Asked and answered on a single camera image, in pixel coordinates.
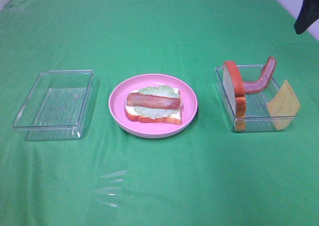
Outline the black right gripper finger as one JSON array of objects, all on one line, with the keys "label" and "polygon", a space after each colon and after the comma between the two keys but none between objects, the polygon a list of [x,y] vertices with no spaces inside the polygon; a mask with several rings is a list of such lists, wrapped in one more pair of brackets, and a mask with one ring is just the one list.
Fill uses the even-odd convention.
[{"label": "black right gripper finger", "polygon": [[319,0],[303,0],[294,24],[296,34],[304,33],[319,18]]}]

